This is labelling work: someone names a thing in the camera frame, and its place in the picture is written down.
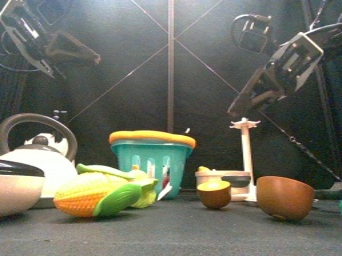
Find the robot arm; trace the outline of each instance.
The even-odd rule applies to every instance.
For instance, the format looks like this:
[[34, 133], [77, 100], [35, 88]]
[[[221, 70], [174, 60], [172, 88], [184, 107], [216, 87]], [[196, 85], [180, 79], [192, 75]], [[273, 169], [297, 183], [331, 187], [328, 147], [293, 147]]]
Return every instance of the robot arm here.
[[233, 117], [244, 116], [252, 109], [265, 108], [296, 93], [324, 54], [325, 59], [336, 56], [335, 51], [341, 45], [342, 23], [298, 33], [276, 51], [268, 64], [257, 69], [229, 108], [229, 114]]

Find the kettle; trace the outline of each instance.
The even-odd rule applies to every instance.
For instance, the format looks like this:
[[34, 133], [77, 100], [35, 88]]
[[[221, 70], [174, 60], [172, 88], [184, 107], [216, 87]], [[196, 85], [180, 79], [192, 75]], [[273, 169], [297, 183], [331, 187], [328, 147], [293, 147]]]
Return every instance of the kettle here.
[[[66, 157], [45, 140], [34, 140], [33, 144], [18, 147], [14, 151], [9, 147], [9, 135], [11, 129], [21, 123], [42, 123], [57, 129], [69, 142]], [[41, 198], [54, 199], [58, 189], [78, 176], [74, 166], [74, 159], [78, 151], [78, 141], [71, 130], [54, 118], [34, 114], [22, 113], [9, 117], [0, 124], [0, 160], [9, 160], [29, 164], [45, 171], [46, 181]]]

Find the teal basket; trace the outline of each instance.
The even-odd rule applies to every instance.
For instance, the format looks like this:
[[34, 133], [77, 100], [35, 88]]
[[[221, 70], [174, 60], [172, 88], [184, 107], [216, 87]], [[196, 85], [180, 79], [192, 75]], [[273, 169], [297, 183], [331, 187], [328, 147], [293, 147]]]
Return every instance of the teal basket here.
[[118, 156], [119, 169], [130, 172], [133, 166], [138, 165], [142, 171], [158, 179], [157, 193], [161, 193], [170, 182], [173, 189], [165, 199], [176, 198], [184, 179], [186, 159], [193, 148], [182, 143], [137, 139], [117, 140], [111, 149]]

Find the kettle lid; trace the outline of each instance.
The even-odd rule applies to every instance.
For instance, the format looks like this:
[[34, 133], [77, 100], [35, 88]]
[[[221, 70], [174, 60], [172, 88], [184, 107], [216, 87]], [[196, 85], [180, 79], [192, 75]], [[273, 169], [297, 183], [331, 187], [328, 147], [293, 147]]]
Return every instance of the kettle lid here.
[[37, 149], [37, 150], [45, 150], [45, 151], [51, 151], [51, 152], [61, 153], [59, 150], [55, 149], [54, 147], [51, 147], [49, 145], [41, 145], [41, 144], [22, 145], [15, 150], [18, 150], [18, 149]]

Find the wooden bowl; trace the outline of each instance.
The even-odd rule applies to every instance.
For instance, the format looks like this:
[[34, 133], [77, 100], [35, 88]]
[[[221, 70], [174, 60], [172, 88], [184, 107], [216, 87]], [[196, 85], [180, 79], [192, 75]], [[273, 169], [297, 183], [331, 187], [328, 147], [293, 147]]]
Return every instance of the wooden bowl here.
[[315, 202], [315, 189], [304, 182], [264, 176], [257, 180], [257, 203], [262, 211], [280, 220], [302, 220]]
[[232, 201], [232, 184], [228, 181], [209, 181], [198, 185], [202, 204], [210, 209], [221, 209]]

